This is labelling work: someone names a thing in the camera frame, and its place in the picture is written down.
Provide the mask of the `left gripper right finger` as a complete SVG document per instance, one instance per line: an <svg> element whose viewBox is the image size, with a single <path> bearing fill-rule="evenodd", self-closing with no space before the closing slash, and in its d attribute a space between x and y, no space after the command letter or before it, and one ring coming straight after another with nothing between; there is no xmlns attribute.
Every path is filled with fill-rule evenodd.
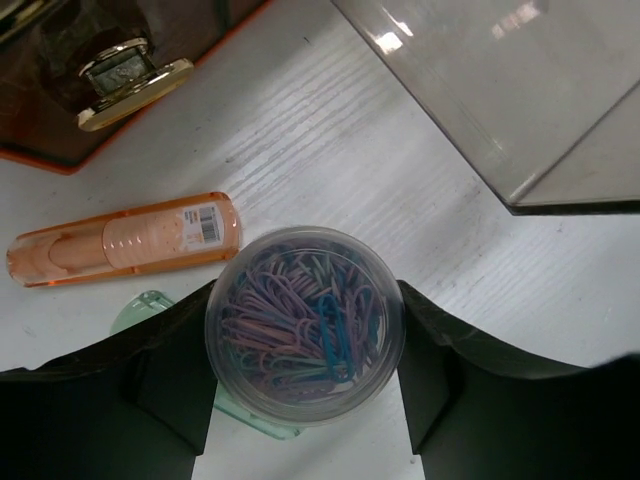
<svg viewBox="0 0 640 480"><path fill-rule="evenodd" d="M635 479L639 357L594 367L510 345L400 283L398 367L413 452L429 479Z"/></svg>

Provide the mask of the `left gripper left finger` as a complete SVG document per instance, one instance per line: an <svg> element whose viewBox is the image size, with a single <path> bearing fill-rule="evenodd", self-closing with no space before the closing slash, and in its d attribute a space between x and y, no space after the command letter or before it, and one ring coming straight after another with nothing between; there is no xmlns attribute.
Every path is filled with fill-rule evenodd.
<svg viewBox="0 0 640 480"><path fill-rule="evenodd" d="M204 436L162 420L136 398L143 355L160 346L174 313L202 313L206 284L169 309L35 370L1 374L4 479L189 479Z"/></svg>

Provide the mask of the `orange highlighter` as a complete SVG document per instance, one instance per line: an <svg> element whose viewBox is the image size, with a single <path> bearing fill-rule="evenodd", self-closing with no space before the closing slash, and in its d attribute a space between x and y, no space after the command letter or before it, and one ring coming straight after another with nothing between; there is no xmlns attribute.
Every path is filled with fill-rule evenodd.
<svg viewBox="0 0 640 480"><path fill-rule="evenodd" d="M240 239L230 197L209 192L22 234L6 264L24 287L58 286L226 261Z"/></svg>

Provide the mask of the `clear jar of paper clips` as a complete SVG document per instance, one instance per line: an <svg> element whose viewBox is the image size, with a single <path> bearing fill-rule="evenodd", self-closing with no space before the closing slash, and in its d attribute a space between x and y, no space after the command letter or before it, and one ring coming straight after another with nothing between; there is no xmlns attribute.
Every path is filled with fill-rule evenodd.
<svg viewBox="0 0 640 480"><path fill-rule="evenodd" d="M326 227L271 231L215 281L205 316L219 384L253 415L295 427L377 397L406 336L398 282L362 241Z"/></svg>

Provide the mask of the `clear smoky drawer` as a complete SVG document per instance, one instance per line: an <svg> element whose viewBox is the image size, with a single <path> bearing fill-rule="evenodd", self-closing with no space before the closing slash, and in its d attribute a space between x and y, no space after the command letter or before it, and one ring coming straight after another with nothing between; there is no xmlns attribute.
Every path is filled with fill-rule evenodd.
<svg viewBox="0 0 640 480"><path fill-rule="evenodd" d="M516 215L639 210L635 1L341 1Z"/></svg>

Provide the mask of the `teal drawer box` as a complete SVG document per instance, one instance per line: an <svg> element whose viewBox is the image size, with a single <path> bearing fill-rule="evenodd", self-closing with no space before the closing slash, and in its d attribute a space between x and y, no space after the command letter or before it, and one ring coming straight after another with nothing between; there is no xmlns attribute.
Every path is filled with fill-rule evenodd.
<svg viewBox="0 0 640 480"><path fill-rule="evenodd" d="M2 2L2 158L77 171L262 5Z"/></svg>

